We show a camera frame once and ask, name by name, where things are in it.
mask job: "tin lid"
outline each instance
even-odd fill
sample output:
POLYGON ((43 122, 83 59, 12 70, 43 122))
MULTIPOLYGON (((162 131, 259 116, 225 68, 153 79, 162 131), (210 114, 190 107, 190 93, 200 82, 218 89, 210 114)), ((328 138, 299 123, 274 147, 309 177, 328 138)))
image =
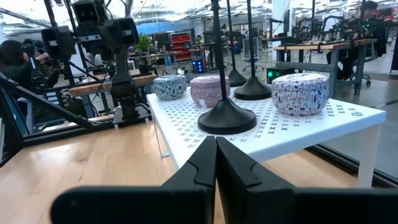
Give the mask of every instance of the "tin lid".
POLYGON ((272 88, 283 91, 314 90, 329 85, 329 78, 316 73, 284 75, 272 81, 272 88))
MULTIPOLYGON (((229 78, 225 77, 225 82, 229 85, 229 78)), ((204 75, 194 78, 189 82, 191 87, 195 88, 217 88, 220 87, 220 76, 219 75, 204 75)))
POLYGON ((174 80, 185 80, 185 76, 183 75, 164 75, 159 78, 154 79, 154 83, 163 83, 163 82, 170 82, 174 80))

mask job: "white table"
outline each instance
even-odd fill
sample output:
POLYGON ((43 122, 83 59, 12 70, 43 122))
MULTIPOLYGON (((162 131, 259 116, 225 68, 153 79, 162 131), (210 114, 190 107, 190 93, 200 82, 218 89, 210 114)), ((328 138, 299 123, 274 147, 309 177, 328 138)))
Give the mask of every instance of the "white table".
MULTIPOLYGON (((264 162, 355 131, 362 131, 363 156, 358 181, 359 187, 370 187, 379 140, 380 124, 386 112, 365 106, 329 99, 322 113, 296 117, 279 113, 271 99, 244 101, 231 99, 240 107, 257 114, 257 125, 240 134, 223 136, 258 162, 264 162)), ((165 141, 177 168, 181 168, 208 134, 197 125, 198 117, 209 109, 194 104, 190 90, 181 99, 161 101, 155 94, 147 95, 152 118, 165 141)))

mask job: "purple patterned candle tin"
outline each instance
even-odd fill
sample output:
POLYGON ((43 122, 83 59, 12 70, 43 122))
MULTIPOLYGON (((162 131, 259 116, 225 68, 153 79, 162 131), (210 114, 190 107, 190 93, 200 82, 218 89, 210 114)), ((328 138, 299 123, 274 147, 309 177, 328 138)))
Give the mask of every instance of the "purple patterned candle tin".
MULTIPOLYGON (((226 94, 229 96, 229 78, 225 77, 226 94)), ((192 100, 201 107, 211 108, 216 106, 221 99, 221 85, 219 75, 204 75, 194 78, 189 82, 191 85, 192 100)))
POLYGON ((279 112, 310 116, 321 112, 329 100, 329 78, 312 73, 284 75, 272 81, 272 101, 279 112))

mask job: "blue patterned candle tin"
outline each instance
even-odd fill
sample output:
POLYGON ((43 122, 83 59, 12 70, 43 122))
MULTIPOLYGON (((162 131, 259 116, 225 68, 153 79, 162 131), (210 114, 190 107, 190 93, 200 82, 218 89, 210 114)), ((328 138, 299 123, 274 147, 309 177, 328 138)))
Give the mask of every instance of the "blue patterned candle tin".
POLYGON ((310 116, 322 111, 329 100, 329 78, 312 73, 284 75, 272 81, 272 101, 279 112, 310 116))
POLYGON ((184 95, 187 83, 183 75, 165 75, 155 78, 153 87, 159 99, 176 100, 184 95))

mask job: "black round base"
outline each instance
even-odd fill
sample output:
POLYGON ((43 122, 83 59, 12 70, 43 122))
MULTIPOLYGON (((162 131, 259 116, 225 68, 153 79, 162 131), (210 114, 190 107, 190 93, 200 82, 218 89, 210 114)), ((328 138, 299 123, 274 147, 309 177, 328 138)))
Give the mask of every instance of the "black round base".
POLYGON ((242 86, 247 82, 247 78, 241 75, 237 70, 229 73, 229 85, 231 87, 242 86))
POLYGON ((220 100, 198 119, 199 128, 210 134, 238 134, 252 129, 256 124, 256 114, 240 108, 231 99, 220 100))
POLYGON ((234 92, 235 98, 240 100, 263 100, 270 98, 271 95, 272 88, 263 85, 257 77, 250 77, 243 86, 234 92))

